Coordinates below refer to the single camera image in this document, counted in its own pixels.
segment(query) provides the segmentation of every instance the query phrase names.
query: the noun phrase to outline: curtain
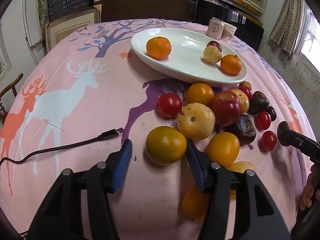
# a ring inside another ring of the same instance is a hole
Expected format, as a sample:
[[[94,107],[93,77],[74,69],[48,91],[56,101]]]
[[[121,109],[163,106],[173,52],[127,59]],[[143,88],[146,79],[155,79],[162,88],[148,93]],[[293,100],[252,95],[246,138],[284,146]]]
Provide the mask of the curtain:
[[[292,54],[302,20],[303,0],[284,0],[270,38],[288,54]]]

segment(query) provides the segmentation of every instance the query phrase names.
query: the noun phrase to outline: paper cup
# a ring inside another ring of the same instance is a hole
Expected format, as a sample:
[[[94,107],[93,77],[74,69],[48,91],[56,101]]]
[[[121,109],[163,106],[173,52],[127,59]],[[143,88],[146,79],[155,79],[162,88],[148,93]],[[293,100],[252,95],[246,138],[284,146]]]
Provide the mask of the paper cup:
[[[230,40],[235,34],[236,29],[237,27],[225,22],[221,38],[224,40]]]

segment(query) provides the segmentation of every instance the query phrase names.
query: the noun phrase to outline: white plate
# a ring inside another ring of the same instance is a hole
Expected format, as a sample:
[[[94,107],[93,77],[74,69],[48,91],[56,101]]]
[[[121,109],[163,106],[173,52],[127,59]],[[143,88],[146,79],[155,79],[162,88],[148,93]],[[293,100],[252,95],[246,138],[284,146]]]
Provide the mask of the white plate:
[[[162,60],[148,56],[146,44],[154,37],[167,38],[172,46],[170,55]],[[225,74],[220,62],[209,64],[203,59],[203,51],[209,41],[214,40],[200,33],[177,28],[155,28],[141,31],[131,38],[131,47],[137,56],[155,70],[173,78],[188,82],[204,82],[210,86],[230,86],[243,82],[248,76],[246,63],[240,58],[242,69],[238,75]],[[218,41],[222,56],[236,53]]]

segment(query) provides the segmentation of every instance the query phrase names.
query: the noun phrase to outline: framed picture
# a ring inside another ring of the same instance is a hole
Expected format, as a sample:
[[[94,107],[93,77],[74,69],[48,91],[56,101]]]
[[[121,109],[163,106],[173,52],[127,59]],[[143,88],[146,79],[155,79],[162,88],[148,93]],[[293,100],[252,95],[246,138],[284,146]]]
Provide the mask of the framed picture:
[[[47,53],[77,29],[100,23],[100,14],[101,11],[93,6],[49,22],[45,29]]]

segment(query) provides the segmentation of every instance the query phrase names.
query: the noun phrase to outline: pink tablecloth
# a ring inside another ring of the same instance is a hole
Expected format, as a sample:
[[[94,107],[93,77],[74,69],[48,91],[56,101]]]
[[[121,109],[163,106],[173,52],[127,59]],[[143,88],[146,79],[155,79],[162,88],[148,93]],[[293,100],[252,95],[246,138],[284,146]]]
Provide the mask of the pink tablecloth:
[[[167,92],[183,98],[189,86],[153,70],[132,52],[130,38],[134,33],[157,27],[184,28],[203,34],[207,29],[198,24],[158,19],[88,26],[62,40],[29,76],[0,133],[2,156],[21,159],[38,149],[87,140],[113,128],[124,127],[124,133],[122,138],[42,154],[24,165],[2,165],[0,206],[19,232],[28,230],[63,169],[87,170],[118,151],[121,142],[129,138],[133,142],[133,159],[123,188],[110,196],[121,239],[197,238],[201,223],[187,218],[181,207],[185,193],[194,184],[186,158],[159,168],[144,157],[147,134],[157,126],[175,125],[156,114],[156,100]],[[293,130],[314,139],[298,100],[270,65],[237,38],[225,45],[249,66],[247,81],[253,91],[262,91],[275,108],[278,117],[270,129],[276,132],[278,124],[286,120]],[[254,164],[291,229],[310,161],[296,149],[279,143],[273,151],[261,153],[257,144],[261,135],[257,132],[250,146],[241,147],[238,160]],[[197,147],[204,150],[212,136],[197,143]],[[232,234],[234,211],[232,203],[227,237]]]

